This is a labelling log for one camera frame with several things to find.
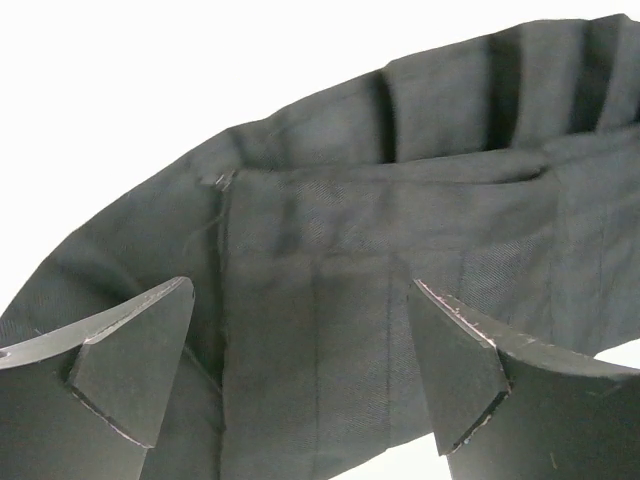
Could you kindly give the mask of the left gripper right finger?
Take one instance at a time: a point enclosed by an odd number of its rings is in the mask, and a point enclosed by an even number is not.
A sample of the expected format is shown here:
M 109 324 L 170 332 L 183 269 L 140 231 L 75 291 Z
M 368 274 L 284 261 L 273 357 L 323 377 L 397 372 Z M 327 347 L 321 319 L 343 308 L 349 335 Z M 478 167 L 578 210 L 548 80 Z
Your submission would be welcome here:
M 638 478 L 636 369 L 547 344 L 421 281 L 408 314 L 453 478 Z

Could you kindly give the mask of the black pleated skirt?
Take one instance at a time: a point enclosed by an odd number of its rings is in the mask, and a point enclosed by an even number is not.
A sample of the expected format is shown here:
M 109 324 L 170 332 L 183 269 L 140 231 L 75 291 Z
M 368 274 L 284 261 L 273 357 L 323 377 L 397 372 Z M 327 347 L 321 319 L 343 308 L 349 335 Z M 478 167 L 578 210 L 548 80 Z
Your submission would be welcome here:
M 434 436 L 415 281 L 599 360 L 639 336 L 638 23 L 524 23 L 223 131 L 56 247 L 1 350 L 176 277 L 191 321 L 137 479 L 329 479 Z

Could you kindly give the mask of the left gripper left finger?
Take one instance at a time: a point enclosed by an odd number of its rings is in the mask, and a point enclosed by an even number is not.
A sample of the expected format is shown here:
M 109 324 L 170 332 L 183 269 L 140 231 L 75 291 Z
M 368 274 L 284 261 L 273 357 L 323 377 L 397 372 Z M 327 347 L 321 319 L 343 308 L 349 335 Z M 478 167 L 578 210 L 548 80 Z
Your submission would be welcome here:
M 137 479 L 158 441 L 194 305 L 176 277 L 1 350 L 4 479 Z

